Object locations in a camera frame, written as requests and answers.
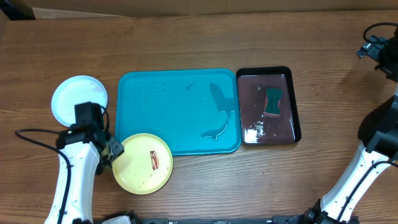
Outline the yellow plate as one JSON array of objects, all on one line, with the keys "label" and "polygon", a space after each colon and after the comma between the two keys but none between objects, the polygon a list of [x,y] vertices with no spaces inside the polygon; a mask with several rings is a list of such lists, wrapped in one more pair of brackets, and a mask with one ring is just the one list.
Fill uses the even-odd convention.
[{"label": "yellow plate", "polygon": [[153,134],[140,133],[126,138],[124,152],[113,162],[116,182],[126,191],[151,194],[169,180],[173,156],[168,145]]}]

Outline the light blue plate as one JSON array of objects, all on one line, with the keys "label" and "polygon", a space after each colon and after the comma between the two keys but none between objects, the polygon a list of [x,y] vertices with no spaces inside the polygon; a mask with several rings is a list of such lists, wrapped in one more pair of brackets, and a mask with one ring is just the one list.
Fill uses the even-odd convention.
[{"label": "light blue plate", "polygon": [[104,85],[88,75],[71,77],[55,90],[51,100],[52,114],[60,124],[69,127],[76,123],[75,105],[87,102],[107,107],[108,94]]}]

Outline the green scrub sponge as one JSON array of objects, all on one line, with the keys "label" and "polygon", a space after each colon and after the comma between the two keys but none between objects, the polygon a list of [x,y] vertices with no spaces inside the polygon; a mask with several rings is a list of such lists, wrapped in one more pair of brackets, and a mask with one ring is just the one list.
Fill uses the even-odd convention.
[{"label": "green scrub sponge", "polygon": [[274,117],[280,115],[279,103],[282,98],[282,90],[279,88],[267,88],[264,105],[264,116]]}]

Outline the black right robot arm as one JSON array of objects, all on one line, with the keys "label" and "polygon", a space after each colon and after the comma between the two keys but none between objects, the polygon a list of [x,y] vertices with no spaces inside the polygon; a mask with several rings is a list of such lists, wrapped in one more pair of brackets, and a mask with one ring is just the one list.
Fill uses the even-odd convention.
[{"label": "black right robot arm", "polygon": [[[395,27],[394,36],[368,38],[368,31],[379,26]],[[372,58],[377,62],[374,69],[397,84],[397,23],[373,24],[364,30],[363,39],[358,57]],[[397,168],[397,86],[394,95],[363,119],[358,139],[360,144],[353,159],[333,188],[304,214],[285,223],[359,223],[359,218],[352,216],[357,203],[384,170]]]}]

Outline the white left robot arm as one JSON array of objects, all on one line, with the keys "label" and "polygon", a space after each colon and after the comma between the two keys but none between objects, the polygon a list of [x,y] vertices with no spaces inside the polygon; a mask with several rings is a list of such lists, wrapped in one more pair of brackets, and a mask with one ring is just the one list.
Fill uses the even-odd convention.
[{"label": "white left robot arm", "polygon": [[76,122],[56,140],[59,173],[52,208],[45,223],[93,223],[95,176],[112,168],[124,146],[103,121],[105,108],[97,103],[75,105]]}]

